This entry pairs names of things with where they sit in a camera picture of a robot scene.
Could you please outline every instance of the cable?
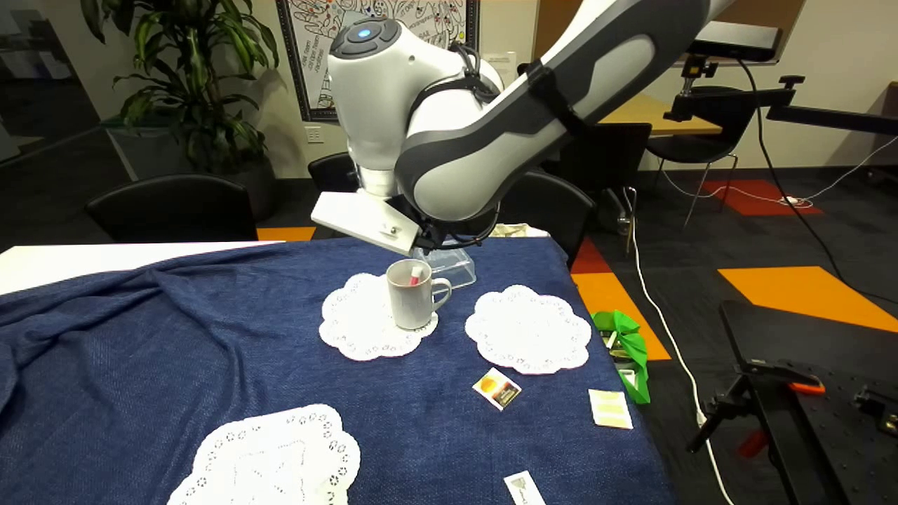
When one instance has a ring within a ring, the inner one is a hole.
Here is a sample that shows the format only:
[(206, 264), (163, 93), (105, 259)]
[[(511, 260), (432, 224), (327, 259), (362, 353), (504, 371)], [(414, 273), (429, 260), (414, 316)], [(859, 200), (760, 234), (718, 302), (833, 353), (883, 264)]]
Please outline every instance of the cable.
[[(641, 280), (644, 298), (648, 301), (648, 307), (654, 309), (658, 319), (664, 323), (666, 337), (668, 337), (668, 343), (671, 343), (671, 347), (675, 347), (675, 357), (676, 357), (682, 374), (686, 374), (688, 382), (690, 382), (690, 396), (693, 396), (693, 410), (697, 410), (697, 426), (703, 426), (703, 423), (704, 423), (704, 412), (703, 412), (700, 382), (697, 382), (693, 371), (688, 368), (688, 361), (682, 360), (682, 350), (681, 350), (681, 343), (676, 343), (676, 337), (675, 337), (675, 332), (671, 332), (671, 325), (668, 325), (668, 316), (666, 316), (666, 312), (659, 309), (659, 302), (651, 298), (648, 283), (647, 283), (644, 253), (641, 253), (641, 239), (637, 239), (637, 213), (633, 213), (630, 243), (633, 243), (633, 253), (636, 253), (636, 267), (637, 267), (637, 280)], [(716, 457), (716, 451), (713, 451), (711, 437), (704, 437), (704, 448), (709, 448), (709, 461), (711, 461), (713, 480), (716, 480), (725, 503), (732, 505), (732, 497), (731, 497), (731, 492), (728, 492), (728, 483), (725, 483), (725, 475), (723, 475), (723, 468), (718, 468), (718, 457)]]
[(815, 203), (821, 197), (826, 197), (829, 191), (833, 191), (843, 179), (847, 179), (850, 175), (857, 175), (859, 168), (866, 168), (877, 154), (883, 154), (884, 149), (891, 149), (892, 144), (898, 144), (898, 134), (891, 137), (887, 144), (883, 144), (877, 152), (870, 152), (866, 161), (859, 161), (853, 168), (847, 168), (845, 175), (839, 175), (833, 183), (829, 183), (822, 191), (808, 193), (808, 197), (798, 197), (800, 203)]
[[(676, 193), (682, 193), (682, 197), (688, 197), (688, 200), (716, 200), (718, 193), (728, 191), (725, 186), (718, 186), (718, 189), (713, 189), (713, 191), (709, 191), (709, 193), (693, 193), (693, 191), (682, 189), (668, 170), (666, 170), (664, 177), (666, 177), (666, 183), (668, 183)], [(732, 191), (732, 193), (741, 193), (741, 197), (746, 197), (746, 200), (783, 206), (783, 200), (760, 197), (760, 193), (744, 191), (744, 189), (738, 189), (738, 186), (731, 186), (731, 191)]]
[[(741, 61), (741, 60), (735, 60), (735, 61), (738, 61), (738, 67), (746, 74), (746, 78), (749, 78), (749, 85), (753, 85), (753, 96), (756, 96), (756, 100), (759, 100), (759, 81), (756, 81), (749, 64)], [(800, 213), (800, 210), (794, 207), (794, 203), (787, 200), (783, 179), (780, 179), (780, 175), (775, 170), (775, 163), (772, 163), (769, 149), (766, 149), (760, 105), (756, 105), (756, 116), (759, 116), (759, 147), (760, 147), (760, 154), (763, 154), (769, 179), (772, 179), (772, 183), (777, 186), (777, 191), (783, 193), (787, 207), (790, 207), (790, 210), (798, 217), (798, 221), (815, 235), (815, 242), (821, 243), (821, 250), (822, 250), (822, 256), (829, 259), (829, 264), (831, 264), (831, 270), (836, 273), (836, 278), (839, 278), (843, 283), (847, 283), (845, 276), (843, 276), (843, 270), (839, 270), (839, 260), (836, 260), (833, 250), (831, 250), (831, 246), (822, 242), (822, 235), (811, 228), (811, 221), (805, 220), (805, 213)]]

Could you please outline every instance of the orange floor mat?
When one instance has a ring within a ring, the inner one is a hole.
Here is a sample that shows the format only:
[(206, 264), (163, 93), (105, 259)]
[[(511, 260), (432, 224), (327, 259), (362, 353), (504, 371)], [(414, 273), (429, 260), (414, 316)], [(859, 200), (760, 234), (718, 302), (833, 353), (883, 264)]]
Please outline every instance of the orange floor mat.
[[(703, 193), (718, 191), (718, 200), (723, 200), (725, 189), (728, 189), (728, 179), (709, 179), (703, 186)], [(783, 197), (780, 189), (769, 179), (731, 179), (725, 207), (731, 207), (738, 217), (794, 217), (790, 206), (777, 203), (780, 197)], [(822, 213), (821, 207), (804, 207), (804, 206), (798, 206), (798, 210), (805, 217)]]
[(571, 273), (612, 273), (609, 260), (599, 253), (599, 246), (584, 239), (579, 259), (574, 259)]
[(658, 361), (671, 360), (671, 353), (658, 340), (654, 329), (648, 325), (648, 319), (644, 316), (637, 302), (630, 298), (630, 291), (623, 290), (615, 273), (574, 273), (574, 283), (579, 285), (589, 314), (615, 312), (615, 309), (630, 314), (633, 319), (641, 323), (648, 360), (658, 360)]
[(260, 242), (313, 242), (314, 228), (255, 228)]
[(821, 267), (718, 270), (749, 302), (898, 333), (898, 319)]

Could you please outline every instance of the black chair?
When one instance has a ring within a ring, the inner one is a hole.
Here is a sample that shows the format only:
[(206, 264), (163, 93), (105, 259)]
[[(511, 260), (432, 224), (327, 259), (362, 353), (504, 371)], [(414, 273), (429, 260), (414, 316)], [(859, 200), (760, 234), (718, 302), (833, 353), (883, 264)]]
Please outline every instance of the black chair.
[(501, 206), (501, 221), (529, 221), (547, 231), (568, 253), (568, 267), (579, 259), (594, 213), (595, 203), (589, 193), (539, 168), (523, 175)]
[(693, 116), (700, 116), (711, 124), (718, 124), (723, 131), (718, 134), (651, 137), (647, 147), (654, 156), (659, 156), (658, 177), (666, 177), (666, 161), (704, 163), (703, 179), (690, 197), (690, 210), (686, 217), (686, 224), (690, 221), (690, 217), (697, 210), (711, 163), (732, 156), (731, 175), (735, 170), (738, 156), (732, 154), (732, 149), (738, 147), (741, 134), (746, 131), (746, 127), (753, 124), (753, 116), (759, 110), (759, 100), (753, 93), (732, 89), (732, 88), (697, 88), (690, 93), (688, 105), (690, 105), (688, 110)]
[(571, 141), (560, 161), (547, 163), (551, 175), (571, 179), (595, 200), (595, 221), (609, 234), (630, 234), (630, 191), (647, 154), (651, 124), (599, 124)]
[(358, 191), (359, 175), (348, 152), (335, 152), (309, 163), (309, 177), (317, 191)]
[(206, 175), (140, 179), (87, 213), (115, 242), (255, 242), (247, 189)]

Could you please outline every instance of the green object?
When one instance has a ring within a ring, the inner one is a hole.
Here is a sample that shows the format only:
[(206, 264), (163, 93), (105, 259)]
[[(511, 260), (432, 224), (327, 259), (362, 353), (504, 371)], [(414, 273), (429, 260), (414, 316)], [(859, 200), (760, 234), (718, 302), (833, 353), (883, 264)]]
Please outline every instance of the green object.
[(651, 403), (648, 353), (641, 325), (623, 312), (595, 312), (594, 325), (605, 333), (626, 396), (636, 403)]
[(254, 0), (81, 0), (81, 13), (102, 41), (107, 23), (133, 37), (135, 69), (115, 81), (140, 88), (119, 112), (125, 127), (173, 127), (194, 170), (264, 161), (247, 93), (255, 69), (279, 67), (279, 47)]

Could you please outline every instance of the potted plant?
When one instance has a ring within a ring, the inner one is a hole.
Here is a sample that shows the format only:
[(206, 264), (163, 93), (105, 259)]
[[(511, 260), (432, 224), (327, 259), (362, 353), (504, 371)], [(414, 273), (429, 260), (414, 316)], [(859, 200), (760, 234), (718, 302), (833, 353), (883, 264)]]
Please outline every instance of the potted plant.
[(255, 19), (254, 0), (81, 0), (95, 40), (114, 23), (135, 41), (135, 69), (115, 81), (138, 81), (125, 99), (125, 127), (167, 127), (194, 170), (247, 186), (255, 213), (274, 200), (274, 168), (260, 110), (247, 88), (260, 69), (279, 64), (274, 30)]

